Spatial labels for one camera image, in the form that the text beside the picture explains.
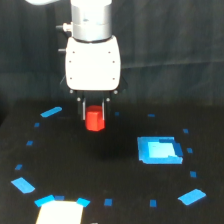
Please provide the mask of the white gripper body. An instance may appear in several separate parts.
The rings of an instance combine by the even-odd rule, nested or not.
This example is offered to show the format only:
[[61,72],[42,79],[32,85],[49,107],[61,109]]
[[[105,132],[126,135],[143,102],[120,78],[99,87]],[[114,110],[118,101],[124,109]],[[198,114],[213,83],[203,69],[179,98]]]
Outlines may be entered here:
[[70,92],[122,92],[127,81],[121,74],[121,56],[117,38],[100,42],[80,42],[68,38],[65,75],[60,88]]

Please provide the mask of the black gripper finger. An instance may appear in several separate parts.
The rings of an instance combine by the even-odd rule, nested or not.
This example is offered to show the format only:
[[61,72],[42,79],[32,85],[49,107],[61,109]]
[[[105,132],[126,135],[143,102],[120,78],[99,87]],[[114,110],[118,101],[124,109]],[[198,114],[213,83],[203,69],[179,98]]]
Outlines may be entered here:
[[104,121],[107,120],[110,114],[110,103],[111,100],[109,97],[106,97],[102,100],[102,118]]
[[77,98],[77,105],[78,114],[80,115],[81,119],[84,120],[86,118],[86,99],[84,96]]

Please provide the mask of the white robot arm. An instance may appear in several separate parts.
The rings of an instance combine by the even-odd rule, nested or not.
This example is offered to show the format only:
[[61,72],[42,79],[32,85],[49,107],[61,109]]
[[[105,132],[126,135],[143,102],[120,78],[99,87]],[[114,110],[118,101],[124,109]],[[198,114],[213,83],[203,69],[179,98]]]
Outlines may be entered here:
[[113,0],[70,0],[71,22],[56,29],[69,33],[65,49],[65,75],[69,90],[77,94],[81,119],[87,120],[86,92],[102,93],[102,119],[109,114],[111,94],[118,92],[121,56],[112,34]]

